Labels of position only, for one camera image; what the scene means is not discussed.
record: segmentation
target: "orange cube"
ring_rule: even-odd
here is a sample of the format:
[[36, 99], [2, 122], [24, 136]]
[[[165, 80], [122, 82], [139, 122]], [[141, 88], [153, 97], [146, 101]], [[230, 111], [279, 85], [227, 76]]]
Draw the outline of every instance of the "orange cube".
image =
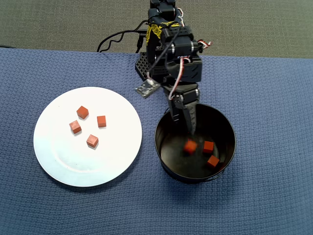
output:
[[106, 127], [107, 126], [106, 116], [98, 116], [97, 120], [98, 120], [98, 127]]
[[207, 161], [207, 164], [208, 164], [210, 167], [214, 168], [214, 167], [216, 167], [217, 163], [219, 163], [219, 161], [220, 161], [220, 159], [218, 159], [217, 157], [215, 157], [215, 156], [212, 155], [212, 156], [209, 158], [209, 160]]
[[76, 134], [82, 130], [81, 126], [79, 125], [78, 121], [71, 122], [69, 124], [70, 128], [72, 129], [73, 133]]
[[184, 151], [193, 154], [198, 147], [198, 144], [192, 140], [188, 140], [184, 146]]
[[205, 141], [203, 146], [203, 152], [204, 153], [212, 153], [213, 152], [214, 143]]
[[84, 106], [80, 106], [80, 108], [76, 112], [77, 115], [82, 119], [85, 119], [89, 114], [88, 109], [86, 109]]
[[87, 144], [93, 148], [97, 146], [99, 139], [96, 136], [90, 135], [87, 139]]

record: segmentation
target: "black bowl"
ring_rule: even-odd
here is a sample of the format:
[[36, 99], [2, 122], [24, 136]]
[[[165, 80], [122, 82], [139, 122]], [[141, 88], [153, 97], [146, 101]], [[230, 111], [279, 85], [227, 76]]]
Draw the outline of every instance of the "black bowl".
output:
[[[194, 135], [186, 130], [184, 121], [174, 124], [167, 112], [156, 127], [155, 145], [161, 164], [174, 179], [184, 183], [199, 183], [218, 178], [235, 154], [235, 132], [227, 118], [218, 110], [198, 104], [197, 128]], [[197, 142], [197, 150], [189, 155], [183, 147], [188, 139]], [[214, 142], [213, 155], [219, 158], [215, 168], [207, 165], [211, 154], [203, 153], [204, 141]]]

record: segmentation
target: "robotic arm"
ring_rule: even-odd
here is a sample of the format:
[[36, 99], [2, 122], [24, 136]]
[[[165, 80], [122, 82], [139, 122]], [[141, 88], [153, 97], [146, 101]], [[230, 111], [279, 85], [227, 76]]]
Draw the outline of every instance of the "robotic arm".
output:
[[144, 83], [136, 91], [147, 98], [162, 87], [173, 121], [185, 122], [188, 132], [194, 134], [200, 100], [197, 82], [202, 72], [198, 52], [211, 43], [194, 40], [175, 0], [151, 0], [148, 16], [148, 30], [139, 32], [137, 44], [146, 37], [147, 52], [140, 54], [135, 67]]

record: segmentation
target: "white plate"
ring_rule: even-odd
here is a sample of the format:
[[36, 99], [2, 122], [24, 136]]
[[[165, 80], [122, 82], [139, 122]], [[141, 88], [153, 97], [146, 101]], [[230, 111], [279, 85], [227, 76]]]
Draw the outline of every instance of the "white plate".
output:
[[[82, 120], [76, 110], [84, 106]], [[106, 116], [99, 128], [97, 116]], [[73, 134], [69, 124], [77, 120], [82, 131]], [[86, 143], [99, 138], [95, 149]], [[122, 174], [134, 161], [142, 130], [135, 108], [124, 97], [99, 87], [78, 88], [52, 101], [40, 115], [34, 132], [34, 149], [42, 168], [54, 179], [72, 186], [90, 187]]]

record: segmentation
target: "blue tablecloth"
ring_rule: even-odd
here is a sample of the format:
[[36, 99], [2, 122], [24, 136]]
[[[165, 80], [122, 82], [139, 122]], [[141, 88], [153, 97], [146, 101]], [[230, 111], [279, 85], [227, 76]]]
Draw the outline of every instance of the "blue tablecloth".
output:
[[[313, 234], [313, 60], [204, 56], [201, 103], [230, 120], [237, 149], [222, 177], [187, 185], [161, 168], [154, 130], [167, 102], [134, 91], [137, 57], [0, 49], [0, 234]], [[33, 132], [54, 98], [85, 86], [128, 99], [143, 141], [121, 176], [74, 188], [40, 167]]]

